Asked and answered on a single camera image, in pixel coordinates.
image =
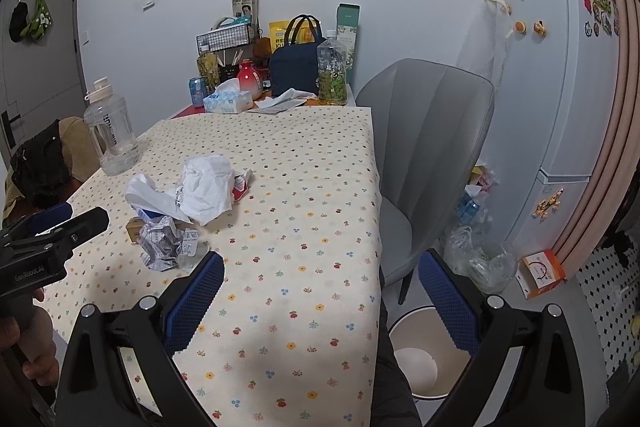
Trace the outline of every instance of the gray chair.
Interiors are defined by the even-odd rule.
[[[452,215],[494,114],[492,84],[472,73],[406,58],[362,88],[380,173],[385,285],[409,290],[418,256]]]

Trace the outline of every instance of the cardboard box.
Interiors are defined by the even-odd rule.
[[[564,278],[564,269],[551,250],[527,255],[518,262],[516,279],[527,299],[552,290]]]
[[[338,42],[347,46],[347,84],[353,80],[353,65],[356,60],[356,35],[360,6],[356,4],[340,4],[337,13]]]
[[[132,243],[136,244],[140,238],[140,229],[145,226],[145,222],[139,217],[132,217],[127,223],[127,232]]]

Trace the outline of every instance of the white refrigerator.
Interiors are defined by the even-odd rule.
[[[609,0],[505,1],[515,31],[480,157],[498,181],[490,235],[521,257],[553,247],[589,182],[616,89],[618,22]]]

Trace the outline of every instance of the door handle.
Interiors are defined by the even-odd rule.
[[[7,113],[7,111],[4,111],[4,113],[0,115],[0,118],[2,119],[2,127],[4,127],[4,134],[6,135],[7,145],[9,146],[9,150],[11,150],[15,147],[14,132],[11,130],[11,124],[16,120],[20,120],[20,114],[14,116],[12,119],[9,119],[9,113]]]

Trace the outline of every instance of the door frame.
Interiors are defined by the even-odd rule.
[[[80,53],[80,39],[78,36],[78,0],[72,0],[72,14],[73,14],[73,30],[74,30],[74,42],[75,42],[75,50],[76,50],[76,66],[78,67],[78,77],[80,78],[80,87],[82,89],[82,94],[86,96],[86,82],[84,81],[84,70],[82,69],[82,56]],[[2,160],[6,168],[9,168],[9,160],[11,158],[11,151],[6,143],[6,137],[4,136],[4,131],[0,130],[0,155],[2,156]]]

